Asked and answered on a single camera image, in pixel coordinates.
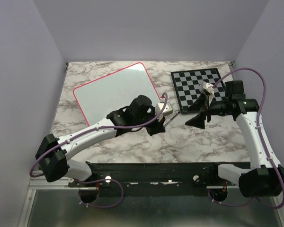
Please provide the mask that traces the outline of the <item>blue whiteboard marker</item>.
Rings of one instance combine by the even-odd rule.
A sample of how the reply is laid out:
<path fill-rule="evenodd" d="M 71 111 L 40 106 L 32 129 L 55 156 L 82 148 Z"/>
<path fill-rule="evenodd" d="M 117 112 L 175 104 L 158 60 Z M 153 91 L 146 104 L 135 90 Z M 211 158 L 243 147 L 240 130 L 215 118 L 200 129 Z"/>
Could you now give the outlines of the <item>blue whiteboard marker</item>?
<path fill-rule="evenodd" d="M 180 111 L 178 111 L 174 116 L 172 116 L 171 119 L 169 119 L 169 120 L 164 124 L 164 128 L 166 128 L 179 114 L 181 114 Z"/>

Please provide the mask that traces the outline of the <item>pink framed whiteboard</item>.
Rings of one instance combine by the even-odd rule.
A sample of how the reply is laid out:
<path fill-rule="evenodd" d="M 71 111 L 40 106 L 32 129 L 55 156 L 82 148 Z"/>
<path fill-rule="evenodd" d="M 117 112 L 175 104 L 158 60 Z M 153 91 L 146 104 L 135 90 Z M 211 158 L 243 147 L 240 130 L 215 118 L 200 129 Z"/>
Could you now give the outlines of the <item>pink framed whiteboard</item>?
<path fill-rule="evenodd" d="M 78 86 L 73 95 L 89 126 L 128 106 L 139 95 L 147 96 L 153 106 L 160 102 L 160 95 L 141 62 Z"/>

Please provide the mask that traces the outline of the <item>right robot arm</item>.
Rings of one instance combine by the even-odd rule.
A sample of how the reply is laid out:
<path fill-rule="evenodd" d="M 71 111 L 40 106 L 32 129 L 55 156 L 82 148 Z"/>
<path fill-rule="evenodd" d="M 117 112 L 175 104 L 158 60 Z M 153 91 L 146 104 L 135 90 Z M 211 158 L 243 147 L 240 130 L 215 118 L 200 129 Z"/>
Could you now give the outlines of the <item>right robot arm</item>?
<path fill-rule="evenodd" d="M 220 185 L 227 180 L 239 187 L 248 197 L 275 197 L 284 186 L 284 167 L 275 156 L 262 124 L 257 100 L 247 99 L 241 80 L 225 84 L 225 100 L 214 101 L 213 85 L 203 82 L 200 96 L 189 107 L 197 116 L 185 125 L 199 129 L 205 128 L 212 116 L 231 115 L 239 126 L 250 158 L 250 169 L 242 169 L 233 164 L 220 164 L 208 174 L 209 182 Z"/>

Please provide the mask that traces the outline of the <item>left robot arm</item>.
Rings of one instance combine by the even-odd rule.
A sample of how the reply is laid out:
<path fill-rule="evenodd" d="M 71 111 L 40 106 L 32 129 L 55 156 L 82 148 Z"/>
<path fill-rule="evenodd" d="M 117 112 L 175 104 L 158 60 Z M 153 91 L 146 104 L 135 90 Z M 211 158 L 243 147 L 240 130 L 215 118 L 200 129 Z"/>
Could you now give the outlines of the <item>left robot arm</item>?
<path fill-rule="evenodd" d="M 55 182 L 62 177 L 78 179 L 84 186 L 95 183 L 95 174 L 90 164 L 73 160 L 83 150 L 105 140 L 110 140 L 134 129 L 145 128 L 150 136 L 164 133 L 164 111 L 168 105 L 168 96 L 156 106 L 144 96 L 137 96 L 128 106 L 112 111 L 105 118 L 78 132 L 55 137 L 46 135 L 35 155 L 36 165 L 42 171 L 46 181 Z"/>

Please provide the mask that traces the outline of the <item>black grey chessboard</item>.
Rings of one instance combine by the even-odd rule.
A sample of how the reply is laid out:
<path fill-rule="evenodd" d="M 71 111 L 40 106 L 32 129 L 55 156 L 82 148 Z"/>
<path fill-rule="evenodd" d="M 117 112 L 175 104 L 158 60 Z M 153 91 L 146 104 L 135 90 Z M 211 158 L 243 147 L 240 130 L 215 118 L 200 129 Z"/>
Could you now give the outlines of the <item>black grey chessboard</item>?
<path fill-rule="evenodd" d="M 203 82 L 215 84 L 221 78 L 217 68 L 174 71 L 171 77 L 182 114 L 193 113 L 188 108 L 200 96 L 200 85 Z"/>

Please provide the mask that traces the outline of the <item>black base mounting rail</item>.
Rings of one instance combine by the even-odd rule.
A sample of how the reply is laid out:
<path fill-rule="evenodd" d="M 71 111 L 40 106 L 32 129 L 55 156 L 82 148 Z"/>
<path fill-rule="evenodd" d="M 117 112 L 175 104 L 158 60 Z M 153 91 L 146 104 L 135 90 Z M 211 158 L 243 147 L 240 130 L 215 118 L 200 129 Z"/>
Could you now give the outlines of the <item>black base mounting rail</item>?
<path fill-rule="evenodd" d="M 212 189 L 223 201 L 236 185 L 218 176 L 218 162 L 197 163 L 92 163 L 86 183 L 74 180 L 84 201 L 98 197 L 207 196 Z"/>

